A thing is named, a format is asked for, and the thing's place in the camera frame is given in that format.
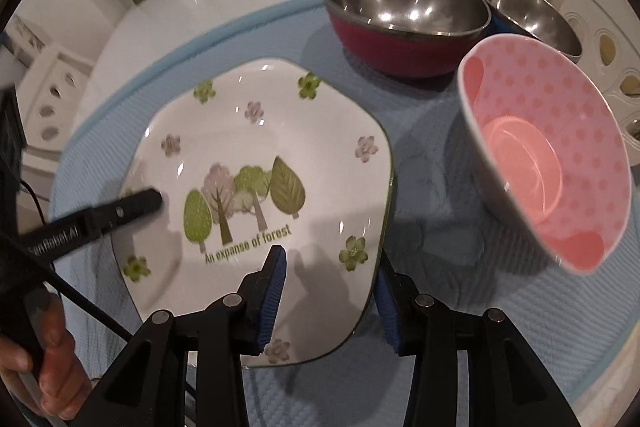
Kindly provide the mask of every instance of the white plate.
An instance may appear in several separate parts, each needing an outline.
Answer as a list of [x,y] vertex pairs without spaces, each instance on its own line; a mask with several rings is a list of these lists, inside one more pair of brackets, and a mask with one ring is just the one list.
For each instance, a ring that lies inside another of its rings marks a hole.
[[389,143],[372,116],[297,65],[264,58],[155,115],[123,193],[156,187],[164,206],[115,233],[114,252],[146,319],[206,308],[283,245],[271,343],[242,363],[304,362],[340,346],[369,301],[391,179]]

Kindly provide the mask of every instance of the human hand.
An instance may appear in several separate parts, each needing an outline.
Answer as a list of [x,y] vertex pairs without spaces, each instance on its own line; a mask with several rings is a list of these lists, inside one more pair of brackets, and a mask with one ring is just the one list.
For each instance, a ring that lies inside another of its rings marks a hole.
[[46,341],[40,372],[42,400],[35,403],[18,373],[33,368],[31,356],[20,346],[0,335],[0,377],[7,389],[25,406],[40,416],[49,414],[63,420],[75,418],[92,386],[74,352],[76,341],[65,328],[65,313],[60,299],[51,295],[42,318],[42,336]]

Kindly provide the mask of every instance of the pink plastic bowl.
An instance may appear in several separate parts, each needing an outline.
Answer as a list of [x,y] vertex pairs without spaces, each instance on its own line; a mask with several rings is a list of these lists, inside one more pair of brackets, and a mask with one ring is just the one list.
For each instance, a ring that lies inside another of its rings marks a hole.
[[[593,272],[620,242],[631,205],[626,150],[598,89],[558,51],[514,34],[478,43],[458,68],[458,89],[478,153],[474,175],[487,206],[500,219],[522,225],[561,266]],[[541,222],[534,223],[505,186],[482,135],[504,116],[535,126],[558,158],[560,197]]]

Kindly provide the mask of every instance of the polka dot pattern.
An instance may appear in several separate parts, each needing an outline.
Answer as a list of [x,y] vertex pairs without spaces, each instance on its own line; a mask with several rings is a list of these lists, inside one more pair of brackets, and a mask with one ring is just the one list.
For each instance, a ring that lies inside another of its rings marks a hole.
[[[479,84],[466,79],[474,70],[476,77],[482,71]],[[620,131],[598,89],[558,52],[513,34],[481,41],[460,71],[460,93],[473,113],[465,113],[469,125],[481,128],[508,115],[545,134],[562,168],[562,195],[535,226],[537,235],[565,266],[593,270],[622,237],[631,197],[629,176],[621,175],[628,160]]]

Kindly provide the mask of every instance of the blue placemat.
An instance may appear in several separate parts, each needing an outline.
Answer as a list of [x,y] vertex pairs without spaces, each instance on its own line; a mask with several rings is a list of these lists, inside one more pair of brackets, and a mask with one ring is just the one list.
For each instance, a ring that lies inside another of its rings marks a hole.
[[[638,210],[618,249],[590,277],[569,275],[535,254],[479,201],[455,85],[438,92],[427,82],[407,84],[370,71],[344,53],[321,0],[287,2],[217,28],[134,78],[65,148],[52,217],[114,198],[160,107],[202,79],[260,57],[287,58],[314,71],[385,128],[397,175],[385,248],[397,270],[455,309],[505,309],[569,400],[600,376],[638,318]],[[139,326],[108,239],[56,267],[126,327]],[[121,344],[72,305],[66,308],[81,360],[92,377],[100,375]],[[412,359],[398,359],[385,344],[370,306],[353,337],[329,356],[246,372],[252,425],[402,425],[412,370]],[[460,416],[466,416],[464,403]]]

